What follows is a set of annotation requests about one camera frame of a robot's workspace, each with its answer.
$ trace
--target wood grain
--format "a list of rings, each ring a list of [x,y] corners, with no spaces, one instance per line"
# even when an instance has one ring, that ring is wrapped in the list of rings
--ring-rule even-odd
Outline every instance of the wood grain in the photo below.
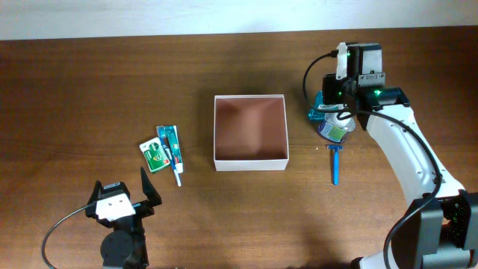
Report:
[[[308,64],[344,40],[382,44],[387,84],[478,191],[476,27],[0,42],[0,268],[43,268],[43,235],[96,180],[123,181],[142,200],[138,145],[167,124],[179,128],[184,185],[170,170],[150,176],[164,201],[144,220],[151,268],[327,268],[380,250],[406,210],[389,163],[356,130],[333,186],[300,92]],[[310,96],[335,65],[314,67]],[[214,95],[261,93],[285,94],[287,169],[215,172]],[[109,232],[74,216],[47,255],[59,268],[100,268]]]

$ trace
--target green toothpaste box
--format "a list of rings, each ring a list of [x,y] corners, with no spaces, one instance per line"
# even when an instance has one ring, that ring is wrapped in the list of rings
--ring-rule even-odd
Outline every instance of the green toothpaste box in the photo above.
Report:
[[[159,170],[170,165],[170,160],[161,146],[159,138],[153,138],[140,145],[141,152],[148,162],[149,171],[156,173]]]

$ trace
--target white wall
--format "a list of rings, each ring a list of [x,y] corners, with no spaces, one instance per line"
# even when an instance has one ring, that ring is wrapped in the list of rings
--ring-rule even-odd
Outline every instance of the white wall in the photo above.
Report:
[[[0,0],[0,40],[478,25],[477,0]]]

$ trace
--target cable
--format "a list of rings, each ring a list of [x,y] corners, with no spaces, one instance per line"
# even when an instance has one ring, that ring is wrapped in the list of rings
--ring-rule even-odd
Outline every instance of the cable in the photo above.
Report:
[[[337,119],[339,120],[345,120],[345,119],[348,119],[348,118],[351,118],[351,117],[354,117],[355,115],[357,114],[367,114],[367,115],[371,115],[371,116],[375,116],[375,117],[381,117],[383,119],[386,119],[386,120],[389,120],[393,123],[396,123],[397,125],[399,125],[400,127],[402,127],[405,131],[409,132],[410,135],[420,144],[420,146],[423,148],[424,152],[426,153],[427,157],[430,159],[430,162],[432,163],[432,166],[433,166],[433,170],[435,170],[435,174],[436,174],[436,177],[435,177],[435,180],[434,180],[434,183],[435,183],[435,188],[433,189],[432,193],[427,196],[424,200],[424,203],[419,206],[418,208],[416,208],[414,211],[410,212],[409,214],[406,214],[404,215],[402,218],[400,218],[396,223],[395,225],[391,228],[390,232],[388,232],[387,234],[387,237],[385,238],[385,243],[383,245],[383,260],[384,260],[384,263],[385,263],[385,267],[387,269],[391,269],[390,268],[390,262],[388,260],[388,248],[390,247],[390,243],[391,243],[391,239],[394,237],[395,233],[398,231],[398,229],[407,221],[410,219],[410,217],[412,217],[413,215],[417,214],[420,210],[422,210],[423,208],[425,208],[425,206],[427,206],[433,199],[435,199],[436,197],[436,194],[440,191],[440,187],[441,187],[441,173],[440,173],[440,170],[438,168],[438,164],[435,160],[435,156],[433,156],[430,148],[425,144],[425,142],[423,141],[423,139],[421,139],[421,137],[415,132],[413,131],[410,126],[407,126],[405,123],[402,123],[400,122],[399,120],[393,118],[393,117],[390,117],[388,115],[384,115],[384,114],[381,114],[381,113],[377,113],[377,112],[373,112],[373,111],[363,111],[363,110],[352,110],[352,109],[348,109],[348,108],[345,108],[345,109],[335,109],[335,110],[327,110],[327,109],[319,109],[319,108],[315,108],[311,103],[310,101],[308,100],[308,97],[307,97],[307,91],[305,89],[305,81],[307,79],[307,75],[308,75],[308,71],[310,71],[310,69],[320,60],[324,59],[324,58],[327,58],[327,57],[332,57],[332,58],[336,58],[337,57],[337,53],[338,51],[331,51],[325,55],[322,55],[320,56],[319,58],[315,59],[314,61],[312,61],[312,63],[308,66],[307,70],[305,71],[305,74],[304,74],[304,79],[302,80],[302,91],[304,93],[304,98],[305,100],[307,101],[308,105],[314,109],[315,111],[318,111],[318,112],[322,112],[322,113],[338,113],[337,115]],[[353,76],[353,79],[349,80],[347,82],[347,85],[356,79],[356,76],[357,75],[354,75]],[[341,116],[344,112],[347,112],[347,113],[350,113],[349,115],[346,115],[346,116]]]
[[[42,243],[42,258],[43,258],[43,261],[46,263],[46,265],[48,265],[48,267],[50,269],[57,269],[55,266],[52,265],[52,263],[50,263],[50,261],[46,258],[46,254],[45,254],[45,246],[46,246],[46,241],[48,240],[48,237],[51,235],[51,233],[62,223],[64,222],[67,218],[81,212],[82,210],[85,210],[87,207],[89,207],[90,205],[92,204],[89,204],[89,205],[85,205],[79,209],[76,209],[75,211],[73,211],[72,213],[68,214],[66,217],[62,218],[61,220],[59,220],[45,235],[45,238],[43,239],[43,243]]]

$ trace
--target toothbrush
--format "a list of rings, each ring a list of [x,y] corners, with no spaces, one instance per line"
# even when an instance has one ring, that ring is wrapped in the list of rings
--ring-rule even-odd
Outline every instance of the toothbrush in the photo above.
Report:
[[[162,145],[164,151],[166,152],[166,155],[167,155],[168,159],[170,160],[171,168],[173,169],[174,177],[176,178],[176,182],[178,183],[178,187],[181,187],[181,178],[179,178],[179,173],[178,173],[178,170],[176,169],[176,165],[174,164],[173,157],[171,156],[171,151],[166,146],[166,144],[165,144],[165,142],[164,142],[164,140],[161,136],[159,137],[159,141],[161,142],[161,145]]]

